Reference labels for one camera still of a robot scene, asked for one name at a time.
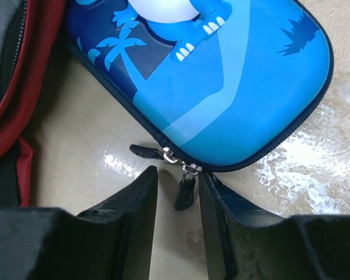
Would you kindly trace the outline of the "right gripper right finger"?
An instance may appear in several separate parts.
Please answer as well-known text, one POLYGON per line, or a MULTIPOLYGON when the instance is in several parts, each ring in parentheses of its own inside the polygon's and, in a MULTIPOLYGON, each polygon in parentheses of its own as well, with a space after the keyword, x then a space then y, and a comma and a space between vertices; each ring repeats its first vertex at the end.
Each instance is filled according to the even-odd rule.
POLYGON ((350 215, 283 218, 199 177, 209 279, 350 279, 350 215))

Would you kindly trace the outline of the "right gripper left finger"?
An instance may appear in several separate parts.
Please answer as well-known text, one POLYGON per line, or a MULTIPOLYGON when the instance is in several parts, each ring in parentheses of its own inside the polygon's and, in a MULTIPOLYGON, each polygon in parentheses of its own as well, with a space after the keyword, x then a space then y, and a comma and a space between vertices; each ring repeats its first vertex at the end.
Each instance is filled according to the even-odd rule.
POLYGON ((0 208, 0 279, 148 279, 157 184, 149 166, 78 215, 0 208))

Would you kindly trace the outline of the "blue pencil case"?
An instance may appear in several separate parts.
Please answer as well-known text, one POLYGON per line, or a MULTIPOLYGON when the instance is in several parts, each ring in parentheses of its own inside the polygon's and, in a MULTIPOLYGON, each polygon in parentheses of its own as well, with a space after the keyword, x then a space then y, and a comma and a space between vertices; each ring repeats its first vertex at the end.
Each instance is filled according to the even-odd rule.
POLYGON ((183 168, 178 211, 201 172, 245 168, 290 136, 333 75, 330 39, 299 1, 69 1, 65 31, 159 144, 131 152, 183 168))

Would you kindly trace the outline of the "red backpack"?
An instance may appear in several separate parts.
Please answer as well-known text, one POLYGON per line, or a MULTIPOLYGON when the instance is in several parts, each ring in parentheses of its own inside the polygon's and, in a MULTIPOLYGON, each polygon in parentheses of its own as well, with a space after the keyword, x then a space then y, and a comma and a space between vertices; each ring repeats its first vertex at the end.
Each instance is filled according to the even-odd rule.
POLYGON ((32 147, 22 138, 37 105, 64 1, 0 1, 0 207, 30 202, 32 147))

